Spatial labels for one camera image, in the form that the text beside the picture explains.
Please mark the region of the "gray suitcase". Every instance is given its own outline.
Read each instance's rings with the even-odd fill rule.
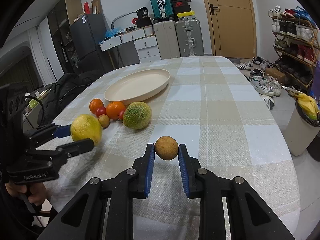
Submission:
[[[153,25],[161,59],[180,57],[174,21],[164,21]]]
[[[176,32],[181,57],[204,55],[199,20],[189,19],[176,22]]]

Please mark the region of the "beige suitcase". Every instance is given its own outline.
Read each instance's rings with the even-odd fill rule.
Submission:
[[[161,59],[180,57],[174,21],[164,21],[153,26]]]

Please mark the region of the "table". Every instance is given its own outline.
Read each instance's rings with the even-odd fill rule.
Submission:
[[[224,57],[174,58],[114,70],[73,100],[55,124],[67,125],[89,114],[89,102],[103,99],[109,85],[150,68],[164,68],[171,78],[163,91],[146,100],[152,108],[149,126],[134,131],[111,122],[93,151],[69,159],[60,178],[46,183],[53,207],[61,210],[90,178],[109,179],[130,168],[147,143],[167,135],[186,144],[189,155],[217,176],[244,177],[294,233],[300,195],[288,147],[258,93]],[[54,139],[41,148],[55,149],[71,141]],[[149,198],[133,201],[135,238],[198,239],[199,204],[183,193],[177,158],[168,162],[156,156]]]

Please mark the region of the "beige trash can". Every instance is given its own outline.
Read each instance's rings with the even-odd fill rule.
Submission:
[[[304,121],[295,107],[283,137],[290,153],[298,156],[307,149],[319,131],[320,127],[314,127]]]

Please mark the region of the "door frame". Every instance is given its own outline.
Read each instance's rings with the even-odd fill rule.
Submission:
[[[251,7],[251,12],[252,12],[252,21],[253,21],[253,46],[254,46],[254,53],[253,56],[257,56],[257,29],[256,29],[256,18],[254,14],[254,8],[253,8],[253,2],[252,0],[250,1],[250,7]],[[207,19],[208,19],[208,24],[209,24],[209,32],[210,32],[210,40],[211,40],[211,52],[215,56],[220,56],[221,52],[216,52],[215,49],[215,42],[214,42],[214,31],[213,31],[213,22],[212,22],[212,17],[211,17],[211,12],[209,8],[209,0],[204,0],[204,5],[205,5],[205,10],[207,12]]]

